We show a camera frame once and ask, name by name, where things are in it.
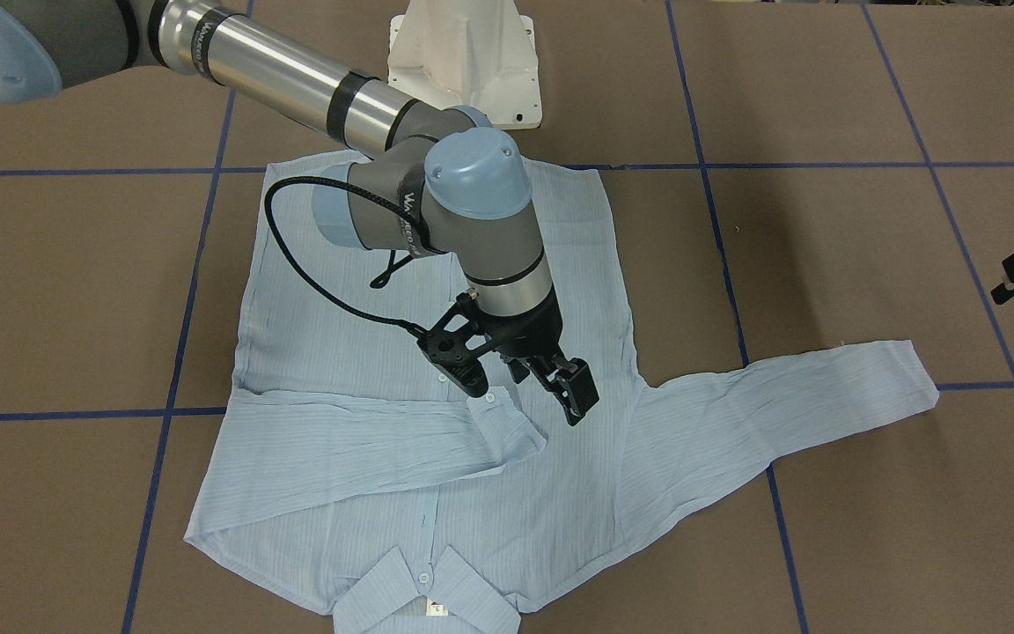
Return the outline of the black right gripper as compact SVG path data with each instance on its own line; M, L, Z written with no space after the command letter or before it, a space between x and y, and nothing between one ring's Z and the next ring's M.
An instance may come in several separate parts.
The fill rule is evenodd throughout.
M563 320L555 291L534 308L511 316L484 312L463 292L433 328L417 336L417 345L447 380L467 397L489 392L479 357L495 352L526 366L562 407L571 428L599 404L592 369L583 358L566 358L561 350Z

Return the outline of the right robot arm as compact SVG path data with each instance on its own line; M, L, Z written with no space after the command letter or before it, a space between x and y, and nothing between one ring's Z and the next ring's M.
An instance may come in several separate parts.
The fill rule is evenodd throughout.
M566 420L599 393L583 358L560 346L562 316L533 190L518 145L478 109L428 105L215 1L0 1L0 103L27 103L134 67L157 65L237 90L366 157L318 177L286 177L262 201L271 236L301 278L276 225L274 197L312 188L315 224L339 246L389 250L378 288L415 258L452 254L467 288L424 328L327 301L401 328L470 397L494 352L515 384L535 378Z

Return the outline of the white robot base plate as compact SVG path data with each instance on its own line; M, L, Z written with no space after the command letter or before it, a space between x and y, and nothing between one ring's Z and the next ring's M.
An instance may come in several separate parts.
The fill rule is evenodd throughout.
M507 131L544 121L535 24L514 1L411 1L391 17L387 68L428 105L470 105Z

